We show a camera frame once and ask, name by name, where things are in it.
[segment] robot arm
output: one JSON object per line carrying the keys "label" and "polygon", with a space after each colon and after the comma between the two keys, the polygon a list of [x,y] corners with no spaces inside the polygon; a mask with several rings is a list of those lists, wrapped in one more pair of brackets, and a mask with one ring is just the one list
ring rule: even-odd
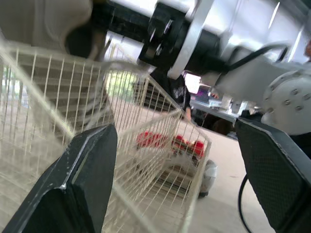
{"label": "robot arm", "polygon": [[[88,0],[75,1],[75,4],[69,4],[70,0],[44,2],[45,5],[35,0],[26,1],[27,12],[33,11],[30,14],[34,16],[32,21],[23,21],[23,14],[18,14],[18,8],[12,7],[11,1],[1,3],[0,28],[4,36],[32,46],[96,58],[100,45],[94,46],[94,42],[100,43],[102,35],[112,31],[142,42],[140,61],[170,70],[168,75],[171,78],[179,77],[186,70],[204,76],[204,80],[215,86],[219,93],[231,95],[236,100],[255,102],[260,107],[265,104],[264,92],[277,77],[303,68],[303,65],[275,63],[263,56],[269,50],[284,48],[281,60],[287,52],[286,45],[266,46],[245,54],[246,48],[230,44],[229,33],[218,36],[205,30],[203,25],[213,0],[198,0],[190,19],[186,18],[185,9],[163,2],[156,4],[151,17],[104,0],[93,1],[93,10]],[[59,9],[62,9],[60,15],[55,13],[57,10],[60,13]],[[11,20],[1,18],[8,15],[6,12],[13,15]],[[8,26],[8,21],[16,27],[11,27],[12,24]],[[75,29],[79,27],[86,32],[83,36],[76,33]],[[34,33],[19,36],[17,32]],[[90,34],[91,39],[87,39],[86,34]]]}

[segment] red package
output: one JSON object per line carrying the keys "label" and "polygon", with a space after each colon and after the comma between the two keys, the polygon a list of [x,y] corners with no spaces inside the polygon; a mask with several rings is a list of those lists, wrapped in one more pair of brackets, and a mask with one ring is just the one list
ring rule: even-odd
{"label": "red package", "polygon": [[137,136],[136,142],[139,147],[164,147],[167,137],[159,133],[144,132]]}
{"label": "red package", "polygon": [[200,157],[204,156],[204,143],[201,141],[195,141],[191,148],[193,149],[194,153],[199,155]]}

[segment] white floor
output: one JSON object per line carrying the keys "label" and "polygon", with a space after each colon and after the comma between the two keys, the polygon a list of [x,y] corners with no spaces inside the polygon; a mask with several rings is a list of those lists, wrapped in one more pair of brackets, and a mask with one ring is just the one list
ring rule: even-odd
{"label": "white floor", "polygon": [[[218,177],[208,197],[198,200],[191,233],[243,233],[237,208],[245,168],[237,141],[205,131],[212,140],[210,158],[218,165]],[[245,219],[254,233],[273,233],[255,193],[247,183],[243,194]]]}

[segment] screw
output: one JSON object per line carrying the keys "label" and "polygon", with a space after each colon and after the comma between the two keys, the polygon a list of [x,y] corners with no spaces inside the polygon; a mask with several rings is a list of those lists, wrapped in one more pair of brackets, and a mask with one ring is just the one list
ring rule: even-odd
{"label": "screw", "polygon": [[304,97],[303,97],[303,99],[304,100],[309,100],[311,97],[310,97],[310,94],[306,94],[306,95],[304,95]]}
{"label": "screw", "polygon": [[295,95],[297,95],[298,94],[298,90],[297,89],[294,89],[293,91],[292,91],[292,94],[295,96]]}
{"label": "screw", "polygon": [[295,107],[295,109],[296,109],[297,111],[301,111],[301,110],[303,109],[303,106],[297,106],[297,107]]}
{"label": "screw", "polygon": [[290,100],[286,100],[286,101],[284,101],[284,104],[285,104],[286,106],[288,106],[288,105],[291,104],[291,101],[290,101]]}

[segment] wire basket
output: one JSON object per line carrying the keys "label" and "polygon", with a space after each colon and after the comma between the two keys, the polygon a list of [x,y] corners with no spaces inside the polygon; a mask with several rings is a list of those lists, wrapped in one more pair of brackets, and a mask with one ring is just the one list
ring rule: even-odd
{"label": "wire basket", "polygon": [[[131,60],[116,45],[107,56]],[[0,47],[0,58],[0,230],[76,134],[114,123],[117,159],[103,232],[187,231],[210,142],[181,120],[182,110],[147,73],[15,44]],[[204,147],[197,153],[184,140]],[[172,164],[179,151],[196,161]]]}

